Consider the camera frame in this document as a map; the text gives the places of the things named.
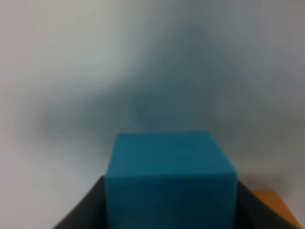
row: white wall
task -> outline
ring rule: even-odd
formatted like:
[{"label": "white wall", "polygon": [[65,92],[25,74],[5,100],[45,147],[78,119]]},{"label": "white wall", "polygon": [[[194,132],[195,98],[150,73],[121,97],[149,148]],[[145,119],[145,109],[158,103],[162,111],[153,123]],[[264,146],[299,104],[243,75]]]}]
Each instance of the white wall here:
[{"label": "white wall", "polygon": [[0,2],[0,226],[51,228],[118,131],[209,129],[305,224],[305,16],[288,0]]}]

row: black fabric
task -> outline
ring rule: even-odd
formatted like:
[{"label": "black fabric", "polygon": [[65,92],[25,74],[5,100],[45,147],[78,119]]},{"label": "black fabric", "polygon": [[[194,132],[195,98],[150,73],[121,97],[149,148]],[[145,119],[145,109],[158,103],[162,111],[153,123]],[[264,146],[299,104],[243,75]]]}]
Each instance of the black fabric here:
[{"label": "black fabric", "polygon": [[[54,229],[107,229],[104,177]],[[238,183],[236,229],[296,229]]]}]

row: cube top face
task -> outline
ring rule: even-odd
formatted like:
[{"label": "cube top face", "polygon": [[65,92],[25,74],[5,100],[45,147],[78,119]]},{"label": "cube top face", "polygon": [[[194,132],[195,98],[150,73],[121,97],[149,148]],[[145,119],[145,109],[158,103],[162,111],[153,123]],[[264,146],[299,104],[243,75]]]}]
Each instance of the cube top face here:
[{"label": "cube top face", "polygon": [[208,132],[120,134],[106,177],[236,174]]}]

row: blue foam block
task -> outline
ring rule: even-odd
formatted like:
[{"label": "blue foam block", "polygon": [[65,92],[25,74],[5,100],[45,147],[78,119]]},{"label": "blue foam block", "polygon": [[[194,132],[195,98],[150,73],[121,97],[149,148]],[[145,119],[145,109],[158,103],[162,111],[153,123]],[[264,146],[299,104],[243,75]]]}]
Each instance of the blue foam block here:
[{"label": "blue foam block", "polygon": [[233,229],[237,173],[207,132],[118,135],[110,229]]}]

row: cube front face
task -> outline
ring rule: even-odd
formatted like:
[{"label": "cube front face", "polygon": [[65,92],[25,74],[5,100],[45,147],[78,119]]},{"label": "cube front face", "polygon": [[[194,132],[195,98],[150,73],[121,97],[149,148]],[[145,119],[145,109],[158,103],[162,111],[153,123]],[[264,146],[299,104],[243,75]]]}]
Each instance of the cube front face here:
[{"label": "cube front face", "polygon": [[111,169],[105,179],[110,229],[234,228],[237,188],[234,169],[201,174],[186,171],[185,175],[180,170],[174,175],[170,170],[157,176],[153,173],[148,176],[147,172],[143,176],[128,173],[123,176],[109,173]]}]

